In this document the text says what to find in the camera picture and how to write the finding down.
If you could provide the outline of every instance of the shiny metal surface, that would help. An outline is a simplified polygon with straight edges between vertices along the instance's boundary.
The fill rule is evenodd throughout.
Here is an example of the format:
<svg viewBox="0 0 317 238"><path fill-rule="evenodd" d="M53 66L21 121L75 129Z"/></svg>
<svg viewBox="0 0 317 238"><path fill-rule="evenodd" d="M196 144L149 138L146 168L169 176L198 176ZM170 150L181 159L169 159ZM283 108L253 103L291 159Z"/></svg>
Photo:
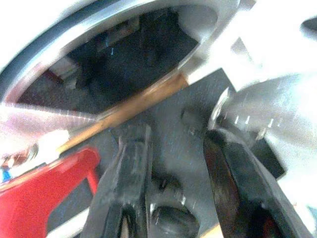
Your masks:
<svg viewBox="0 0 317 238"><path fill-rule="evenodd" d="M281 139L317 149L317 74L285 76L247 87L222 105L221 123L241 131L270 131Z"/></svg>
<svg viewBox="0 0 317 238"><path fill-rule="evenodd" d="M215 29L182 68L189 84L219 68L236 91L268 79L316 71L316 38L302 31L302 23L316 15L315 0L241 0L232 19L220 32Z"/></svg>
<svg viewBox="0 0 317 238"><path fill-rule="evenodd" d="M238 0L230 0L225 4L221 0L119 0L115 3L101 9L100 11L88 16L80 23L69 28L61 35L59 35L52 42L49 42L39 50L39 52L31 57L25 66L15 73L11 79L11 84L3 96L6 102L15 102L22 95L22 93L31 85L34 80L40 76L49 66L65 56L68 52L77 46L87 42L95 35L105 31L106 29L123 22L131 17L140 15L151 10L160 9L169 6L179 5L202 5L211 8L217 13L217 22L214 26L217 34L220 34L223 27L232 17L238 6ZM214 41L213 34L206 35L206 39ZM200 46L195 48L191 54L185 59L194 57L195 52Z"/></svg>

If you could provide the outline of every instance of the wooden stick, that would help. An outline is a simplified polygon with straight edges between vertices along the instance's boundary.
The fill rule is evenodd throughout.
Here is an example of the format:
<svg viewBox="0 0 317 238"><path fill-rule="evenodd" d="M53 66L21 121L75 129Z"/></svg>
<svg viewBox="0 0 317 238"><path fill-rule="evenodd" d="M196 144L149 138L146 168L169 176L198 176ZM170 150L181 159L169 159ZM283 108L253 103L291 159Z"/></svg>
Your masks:
<svg viewBox="0 0 317 238"><path fill-rule="evenodd" d="M57 152L61 154L104 129L117 126L133 118L135 115L163 101L187 86L186 77L182 73L173 74L170 77L160 79L141 93L111 108L104 119L72 137L65 144L58 147Z"/></svg>

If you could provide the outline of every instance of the metal blade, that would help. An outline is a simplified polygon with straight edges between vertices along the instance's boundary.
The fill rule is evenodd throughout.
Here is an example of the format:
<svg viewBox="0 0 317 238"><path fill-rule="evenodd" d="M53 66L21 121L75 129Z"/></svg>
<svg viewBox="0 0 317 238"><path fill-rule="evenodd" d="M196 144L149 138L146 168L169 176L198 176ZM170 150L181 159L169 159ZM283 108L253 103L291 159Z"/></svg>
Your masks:
<svg viewBox="0 0 317 238"><path fill-rule="evenodd" d="M69 130L94 123L97 117L82 112L46 107L0 104L0 158L22 151L54 130Z"/></svg>

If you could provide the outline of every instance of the red handle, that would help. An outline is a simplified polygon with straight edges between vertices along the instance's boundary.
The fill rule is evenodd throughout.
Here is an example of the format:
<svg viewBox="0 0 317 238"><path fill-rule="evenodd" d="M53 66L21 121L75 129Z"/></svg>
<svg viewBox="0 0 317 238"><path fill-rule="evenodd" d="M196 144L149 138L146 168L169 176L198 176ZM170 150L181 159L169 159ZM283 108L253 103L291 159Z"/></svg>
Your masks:
<svg viewBox="0 0 317 238"><path fill-rule="evenodd" d="M86 148L18 178L19 185L0 193L0 238L45 238L51 211L99 161L97 151Z"/></svg>

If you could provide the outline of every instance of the silver rim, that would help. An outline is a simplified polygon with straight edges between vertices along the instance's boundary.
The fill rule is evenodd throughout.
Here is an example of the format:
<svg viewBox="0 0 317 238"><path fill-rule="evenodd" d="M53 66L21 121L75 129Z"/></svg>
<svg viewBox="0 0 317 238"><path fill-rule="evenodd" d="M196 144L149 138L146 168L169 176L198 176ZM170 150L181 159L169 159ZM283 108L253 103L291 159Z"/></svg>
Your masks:
<svg viewBox="0 0 317 238"><path fill-rule="evenodd" d="M51 65L65 56L67 53L89 41L97 34L106 29L115 26L131 17L138 16L152 10L181 5L200 5L204 8L208 7L217 14L217 22L213 26L213 30L208 33L207 37L200 39L198 47L192 50L186 56L179 67L184 65L188 60L193 58L195 53L199 52L202 42L212 38L212 35L223 26L226 21L235 12L238 0L231 0L223 3L221 0L120 0L114 4L90 15L80 23L66 30L59 35L54 41L50 42L42 48L38 54L33 56L25 64L16 76L12 79L10 86L6 90L3 101L16 102L23 92Z"/></svg>

